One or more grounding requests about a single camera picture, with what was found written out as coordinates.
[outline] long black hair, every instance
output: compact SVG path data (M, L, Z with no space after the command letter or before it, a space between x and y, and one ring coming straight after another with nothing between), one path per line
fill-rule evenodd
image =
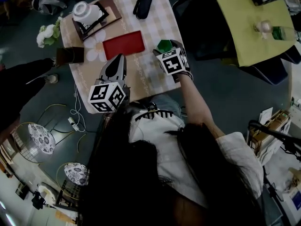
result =
M118 109L95 143L89 183L79 201L80 224L175 226L172 181L158 175L158 152L146 141L129 143L131 113ZM265 225L248 180L227 161L205 124L166 132L178 138L208 203L210 225Z

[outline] gray floor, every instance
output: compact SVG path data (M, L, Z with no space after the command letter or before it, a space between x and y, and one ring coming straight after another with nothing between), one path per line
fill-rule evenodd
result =
M69 14L74 1L70 1L64 16ZM5 55L3 62L8 68L18 64L55 55L56 47L61 47L59 41L55 45L46 48L38 48L36 36L39 28L45 24L54 23L57 16L43 16L37 12L30 12L17 27L4 27L0 32L0 48L8 47L10 51ZM195 61L189 57L195 84L207 101L216 124L225 132L246 132L250 119L257 119L259 113L269 107L274 111L287 108L289 102L289 82L285 80L278 86L271 86L234 66L222 65L221 61ZM55 85L46 85L40 93L34 97L21 111L21 121L37 121L47 106L55 103L65 104L68 108L74 107L74 80L68 66L53 69L52 73L58 73L60 81ZM169 95L179 104L183 105L181 91L170 91ZM43 123L62 108L48 111L43 117ZM95 131L100 121L100 115L91 115L83 107L81 113L85 117L87 129ZM59 123L58 130L71 130L66 120ZM80 153L77 153L77 141L82 133L76 132L61 142L55 150L52 159L40 165L45 173L53 180L58 167L69 161L78 161L86 164L91 153L94 141L94 133L88 133L80 145Z

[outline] yellow table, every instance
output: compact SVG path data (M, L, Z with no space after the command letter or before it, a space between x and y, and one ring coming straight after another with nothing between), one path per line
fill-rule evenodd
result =
M282 54L295 41L267 40L255 32L253 25L270 20L272 26L293 28L293 23L284 0L255 6L252 0L217 0L230 28L239 66L251 66Z

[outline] table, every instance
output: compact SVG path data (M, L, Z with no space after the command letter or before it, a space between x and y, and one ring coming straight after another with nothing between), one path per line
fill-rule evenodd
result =
M252 0L217 0L230 28L239 66L251 66L278 56L292 47L295 41L267 40L255 32L253 25L270 20L273 26L293 28L284 0L255 6Z
M175 84L172 76L166 76L159 66L152 50L160 40L173 39L182 43L169 0L153 0L149 15L138 20L133 15L137 0L114 0L122 19L100 30L84 43L80 40L72 23L72 14L61 22L61 33L65 47L85 47L85 62L70 64L79 94L89 113L96 113L87 102L90 87L99 77L106 58L102 42L129 32L140 30L143 35L145 51L127 56L126 84L131 88L130 101L136 101L180 87Z

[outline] black bag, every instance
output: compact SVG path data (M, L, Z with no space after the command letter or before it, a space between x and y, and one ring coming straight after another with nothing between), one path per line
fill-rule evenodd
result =
M150 8L152 0L137 0L133 14L136 15L138 19L146 19Z

